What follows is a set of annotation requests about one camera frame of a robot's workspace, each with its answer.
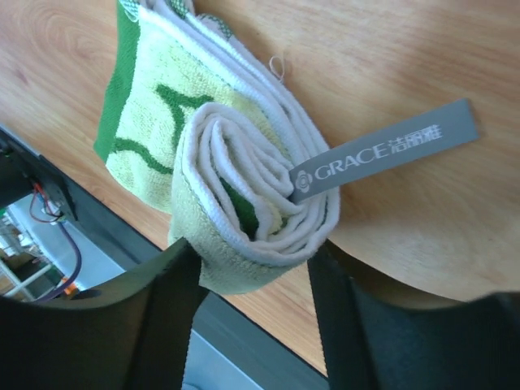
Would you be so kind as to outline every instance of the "wire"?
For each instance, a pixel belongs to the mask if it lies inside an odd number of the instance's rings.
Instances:
[[[56,215],[55,213],[53,213],[52,209],[50,208],[50,205],[49,205],[49,198],[47,197],[47,194],[46,192],[43,190],[43,188],[38,184],[38,183],[35,183],[34,184],[34,189],[36,189],[39,193],[39,196],[41,197],[43,203],[44,203],[44,206],[46,208],[46,214],[51,216],[51,217],[56,217],[56,218],[59,218],[61,215]]]
[[[60,286],[55,288],[53,291],[47,293],[43,297],[39,297],[34,303],[42,303],[42,302],[48,302],[51,299],[56,298],[58,295],[63,293],[67,288],[71,286],[71,284],[74,283],[74,281],[77,279],[78,275],[81,271],[81,266],[83,264],[83,258],[81,257],[81,251],[80,248],[78,248],[77,243],[74,241],[74,239],[71,237],[70,233],[67,231],[63,223],[58,222],[58,227],[62,231],[63,235],[71,245],[72,249],[74,250],[74,254],[76,255],[76,266],[74,267],[74,271],[72,272],[72,275]]]
[[[51,292],[48,292],[45,296],[39,297],[38,299],[33,301],[35,303],[42,303],[42,302],[47,302],[47,301],[50,301],[50,300],[56,298],[58,295],[63,293],[67,288],[69,288],[75,282],[78,275],[80,274],[81,267],[83,264],[83,258],[81,257],[81,251],[80,251],[80,248],[78,248],[77,243],[71,237],[70,233],[65,228],[65,225],[63,225],[62,222],[59,222],[59,220],[62,218],[62,216],[54,214],[52,212],[52,210],[50,209],[49,199],[48,199],[45,191],[43,190],[43,188],[38,183],[35,183],[33,185],[33,187],[34,187],[34,194],[32,195],[31,205],[29,207],[29,214],[31,215],[31,217],[33,219],[35,219],[36,221],[41,222],[41,223],[58,222],[59,230],[62,231],[63,235],[67,239],[68,243],[71,245],[72,250],[74,251],[74,254],[76,256],[76,266],[74,267],[74,271],[72,272],[72,275],[65,282],[63,282],[63,284],[59,285],[57,288],[55,288]],[[36,217],[33,214],[34,202],[37,197],[41,197],[43,199],[44,207],[46,209],[46,214],[49,216],[55,217],[55,219],[50,220],[50,221],[45,221],[43,219],[39,219],[38,217]]]
[[[29,206],[29,215],[31,215],[31,218],[34,219],[35,221],[41,222],[41,223],[54,223],[54,222],[58,222],[58,220],[61,217],[59,217],[57,215],[50,215],[50,216],[54,216],[54,219],[51,219],[50,221],[49,220],[44,220],[44,219],[39,219],[36,215],[34,215],[34,213],[33,213],[34,202],[36,201],[38,193],[39,192],[35,188],[34,189],[34,193],[32,193],[31,205]]]

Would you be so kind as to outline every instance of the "loose thread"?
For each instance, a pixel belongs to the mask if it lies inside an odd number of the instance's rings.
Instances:
[[[281,72],[276,68],[275,60],[278,60]],[[269,60],[269,69],[271,70],[271,73],[276,76],[278,81],[283,84],[285,77],[285,60],[278,55],[273,55]]]

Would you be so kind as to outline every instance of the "terry cloth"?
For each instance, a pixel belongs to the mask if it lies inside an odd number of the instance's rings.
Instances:
[[[328,150],[300,104],[191,2],[125,5],[94,146],[110,173],[172,214],[170,242],[190,242],[201,285],[217,293],[260,288],[312,257],[337,224],[340,196],[288,200],[288,172]]]

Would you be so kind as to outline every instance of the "product tag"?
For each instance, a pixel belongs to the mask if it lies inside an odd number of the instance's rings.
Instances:
[[[298,203],[328,189],[479,138],[462,99],[373,132],[311,158],[289,172]]]

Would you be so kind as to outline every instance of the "wood grain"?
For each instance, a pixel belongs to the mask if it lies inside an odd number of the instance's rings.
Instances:
[[[520,288],[520,2],[199,0],[286,85],[332,145],[458,98],[482,138],[344,186],[331,239],[393,278],[455,299]],[[167,215],[92,151],[115,61],[115,4],[2,1],[0,122],[154,243]],[[324,371],[304,266],[228,300]]]

